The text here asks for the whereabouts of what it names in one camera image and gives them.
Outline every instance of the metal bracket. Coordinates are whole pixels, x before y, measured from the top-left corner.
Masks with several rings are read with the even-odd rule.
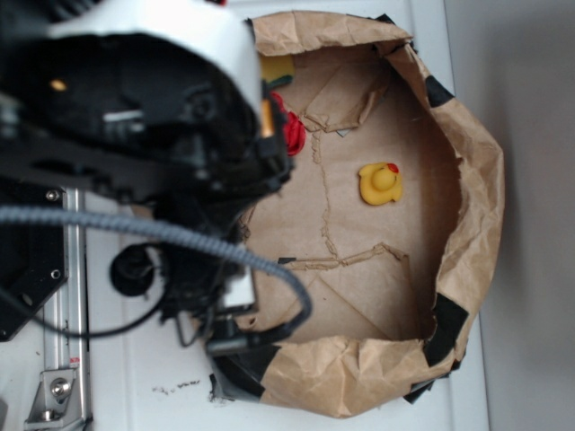
[[[17,180],[0,178],[0,203],[63,207],[67,195]],[[66,282],[65,230],[62,227],[3,226],[0,228],[0,283],[30,312],[42,305]],[[29,318],[0,303],[0,342],[11,340]]]
[[[24,430],[77,427],[83,422],[80,386],[76,370],[44,371]]]

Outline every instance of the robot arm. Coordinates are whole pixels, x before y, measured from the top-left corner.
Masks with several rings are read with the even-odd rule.
[[[0,23],[4,176],[145,205],[156,219],[232,243],[242,240],[243,211],[289,179],[284,119],[261,84],[249,29],[225,8],[3,0]],[[231,316],[253,303],[229,294],[250,284],[250,270],[145,243],[112,264],[124,295],[150,286],[151,249],[163,263],[163,318],[190,312],[222,351],[245,347]]]

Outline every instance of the bolt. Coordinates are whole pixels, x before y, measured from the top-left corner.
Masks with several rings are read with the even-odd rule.
[[[192,94],[189,99],[189,114],[193,119],[205,120],[212,115],[213,102],[205,93]]]
[[[42,422],[51,422],[56,418],[53,409],[44,410],[40,413],[40,420]]]
[[[72,385],[66,379],[56,379],[50,385],[50,391],[56,398],[65,398],[72,390]]]
[[[99,195],[108,195],[111,193],[111,181],[106,177],[96,177],[93,179],[92,190]]]
[[[222,184],[220,181],[214,181],[209,185],[209,187],[213,191],[221,191],[224,189],[224,184]]]
[[[56,202],[60,199],[60,193],[57,190],[49,190],[46,193],[46,199],[50,202]]]
[[[206,169],[198,169],[195,172],[197,180],[207,180],[209,178],[209,172]]]
[[[18,137],[18,111],[15,106],[3,102],[0,107],[0,134],[5,139]]]

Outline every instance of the paper bag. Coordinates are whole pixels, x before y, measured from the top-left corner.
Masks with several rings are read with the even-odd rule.
[[[252,24],[263,56],[294,56],[278,91],[308,135],[292,180],[244,216],[246,244],[300,277],[314,315],[278,346],[216,359],[221,389],[336,418],[415,400],[458,367],[490,286],[502,152],[392,23],[293,12]],[[399,166],[403,198],[372,207],[358,171],[378,162]],[[280,282],[255,279],[260,311],[242,330],[298,312]]]

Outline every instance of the yellow rubber duck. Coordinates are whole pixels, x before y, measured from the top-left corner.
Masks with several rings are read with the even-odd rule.
[[[402,175],[393,163],[367,164],[359,171],[359,191],[369,205],[383,205],[402,198]]]

